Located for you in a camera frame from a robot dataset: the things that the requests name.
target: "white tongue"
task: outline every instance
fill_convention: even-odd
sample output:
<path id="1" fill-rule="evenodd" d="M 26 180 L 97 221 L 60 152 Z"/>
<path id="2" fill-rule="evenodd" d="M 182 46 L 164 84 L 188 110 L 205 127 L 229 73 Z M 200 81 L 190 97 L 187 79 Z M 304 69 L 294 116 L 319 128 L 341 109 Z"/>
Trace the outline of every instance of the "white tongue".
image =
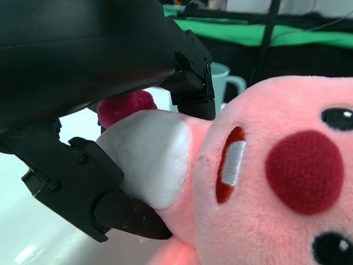
<path id="1" fill-rule="evenodd" d="M 226 163 L 222 171 L 222 182 L 229 186 L 238 183 L 240 166 L 246 146 L 245 141 L 236 141 L 230 145 L 226 154 Z"/>
<path id="2" fill-rule="evenodd" d="M 118 121 L 97 140 L 125 174 L 122 189 L 155 209 L 172 205 L 188 170 L 191 132 L 178 114 L 145 110 Z"/>

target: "mug handle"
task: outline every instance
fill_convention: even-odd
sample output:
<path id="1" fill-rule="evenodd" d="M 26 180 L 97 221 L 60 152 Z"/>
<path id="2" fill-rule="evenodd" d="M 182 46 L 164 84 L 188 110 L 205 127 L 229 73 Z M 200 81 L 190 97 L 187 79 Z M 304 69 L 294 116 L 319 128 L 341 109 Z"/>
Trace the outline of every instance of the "mug handle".
<path id="1" fill-rule="evenodd" d="M 227 83 L 231 83 L 237 87 L 238 95 L 243 93 L 248 87 L 247 82 L 240 76 L 228 76 Z"/>

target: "plush toy mouth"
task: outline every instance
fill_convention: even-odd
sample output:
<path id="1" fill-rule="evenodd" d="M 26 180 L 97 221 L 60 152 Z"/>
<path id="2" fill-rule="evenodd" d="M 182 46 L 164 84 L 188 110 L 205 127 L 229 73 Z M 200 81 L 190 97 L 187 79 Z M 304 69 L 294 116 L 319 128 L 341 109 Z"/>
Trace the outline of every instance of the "plush toy mouth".
<path id="1" fill-rule="evenodd" d="M 218 203 L 225 203 L 238 183 L 245 146 L 245 132 L 237 126 L 228 136 L 222 151 L 216 183 Z"/>

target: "red cheek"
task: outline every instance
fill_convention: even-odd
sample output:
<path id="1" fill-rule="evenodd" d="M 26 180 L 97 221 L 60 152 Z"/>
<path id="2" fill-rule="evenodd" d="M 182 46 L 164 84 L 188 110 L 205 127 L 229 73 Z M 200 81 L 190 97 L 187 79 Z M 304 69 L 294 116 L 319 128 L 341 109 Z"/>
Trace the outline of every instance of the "red cheek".
<path id="1" fill-rule="evenodd" d="M 318 131 L 303 131 L 272 148 L 266 160 L 266 177 L 287 207 L 312 215 L 330 209 L 337 201 L 344 165 L 331 139 Z"/>
<path id="2" fill-rule="evenodd" d="M 216 182 L 216 197 L 217 202 L 220 204 L 225 203 L 230 198 L 234 190 L 234 186 L 227 185 L 222 182 L 222 172 L 224 164 L 226 163 L 227 151 L 230 145 L 236 141 L 245 141 L 245 132 L 241 127 L 238 126 L 235 127 L 231 134 L 228 136 L 226 144 L 224 145 L 222 150 L 222 158 L 220 167 L 218 168 Z"/>

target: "stuffed animal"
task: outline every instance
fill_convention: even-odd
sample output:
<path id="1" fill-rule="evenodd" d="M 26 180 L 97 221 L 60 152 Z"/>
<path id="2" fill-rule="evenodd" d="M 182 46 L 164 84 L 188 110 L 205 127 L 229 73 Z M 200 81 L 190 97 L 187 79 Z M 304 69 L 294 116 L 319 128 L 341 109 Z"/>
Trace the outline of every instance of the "stuffed animal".
<path id="1" fill-rule="evenodd" d="M 263 81 L 214 121 L 143 110 L 97 143 L 173 233 L 149 265 L 353 264 L 353 79 Z"/>

